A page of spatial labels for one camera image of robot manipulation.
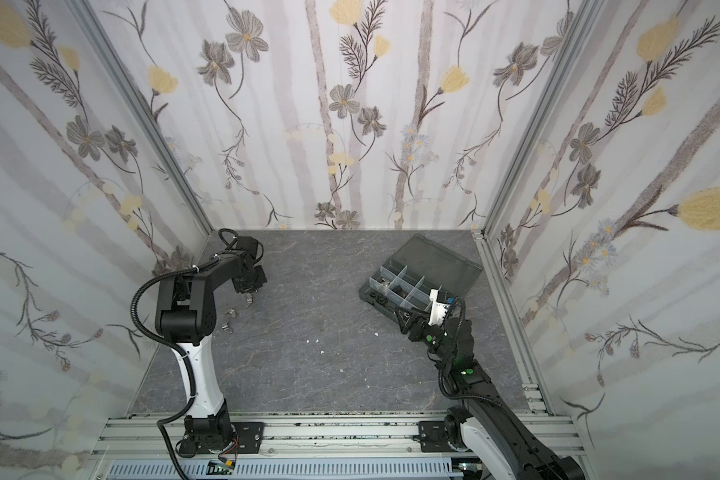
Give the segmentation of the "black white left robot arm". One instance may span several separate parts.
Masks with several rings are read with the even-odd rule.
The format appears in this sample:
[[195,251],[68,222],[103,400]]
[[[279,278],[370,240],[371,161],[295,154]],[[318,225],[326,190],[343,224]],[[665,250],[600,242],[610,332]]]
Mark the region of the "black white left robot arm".
[[129,314],[146,338],[170,349],[180,367],[186,402],[156,421],[176,474],[188,475],[179,460],[200,452],[219,457],[240,445],[221,392],[212,357],[217,325],[215,291],[230,282],[238,294],[253,294],[266,282],[260,264],[264,246],[252,236],[222,228],[224,249],[186,269],[159,274],[134,293]]

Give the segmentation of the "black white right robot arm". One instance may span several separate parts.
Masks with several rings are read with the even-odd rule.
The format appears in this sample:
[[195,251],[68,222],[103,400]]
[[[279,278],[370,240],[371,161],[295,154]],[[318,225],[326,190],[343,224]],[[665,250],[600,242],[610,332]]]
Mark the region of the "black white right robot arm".
[[543,444],[501,398],[475,357],[463,299],[455,298],[439,323],[432,324],[430,314],[420,309],[398,307],[395,317],[403,335],[427,346],[441,394],[459,403],[444,420],[451,448],[476,454],[494,479],[585,477],[572,457],[560,457]]

